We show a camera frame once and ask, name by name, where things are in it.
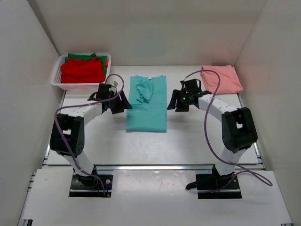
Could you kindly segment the teal t shirt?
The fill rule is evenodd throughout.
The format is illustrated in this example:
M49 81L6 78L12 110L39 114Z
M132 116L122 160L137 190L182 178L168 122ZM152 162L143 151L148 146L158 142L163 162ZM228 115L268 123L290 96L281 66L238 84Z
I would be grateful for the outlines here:
M166 76L130 77L127 132L167 131L167 82Z

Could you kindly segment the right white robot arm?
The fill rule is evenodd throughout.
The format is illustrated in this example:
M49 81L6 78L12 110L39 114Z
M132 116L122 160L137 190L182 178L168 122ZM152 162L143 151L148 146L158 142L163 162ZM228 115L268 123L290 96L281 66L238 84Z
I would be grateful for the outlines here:
M236 108L215 97L209 91L203 91L196 79L181 81L181 89L173 90L167 110L188 112L191 105L205 111L204 133L206 141L207 118L209 115L221 123L224 150L221 156L216 156L218 162L214 165L215 174L211 176L211 184L215 188L223 188L227 176L233 174L242 155L258 139L251 111L247 107Z

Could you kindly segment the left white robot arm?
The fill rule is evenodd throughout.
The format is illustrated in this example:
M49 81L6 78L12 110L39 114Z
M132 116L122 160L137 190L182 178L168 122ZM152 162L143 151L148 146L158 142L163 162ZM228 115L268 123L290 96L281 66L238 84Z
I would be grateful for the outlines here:
M55 113L50 149L69 162L87 187L97 185L98 175L96 166L84 152L85 126L109 109L112 114L117 114L132 109L132 106L123 88L118 90L113 84L101 83L85 104L63 106Z

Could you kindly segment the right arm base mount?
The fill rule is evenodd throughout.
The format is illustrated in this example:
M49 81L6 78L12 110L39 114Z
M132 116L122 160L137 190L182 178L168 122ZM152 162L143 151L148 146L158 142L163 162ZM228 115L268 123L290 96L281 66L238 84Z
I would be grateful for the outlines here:
M242 199L235 172L221 176L213 166L211 173L196 174L196 181L188 183L185 190L197 189L198 199Z

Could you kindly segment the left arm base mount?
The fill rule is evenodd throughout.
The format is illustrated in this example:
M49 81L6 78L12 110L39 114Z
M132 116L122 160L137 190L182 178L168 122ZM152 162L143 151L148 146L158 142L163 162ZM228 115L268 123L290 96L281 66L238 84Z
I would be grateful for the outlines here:
M69 196L70 197L93 197L111 198L113 174L97 173L102 184L95 177L72 175Z

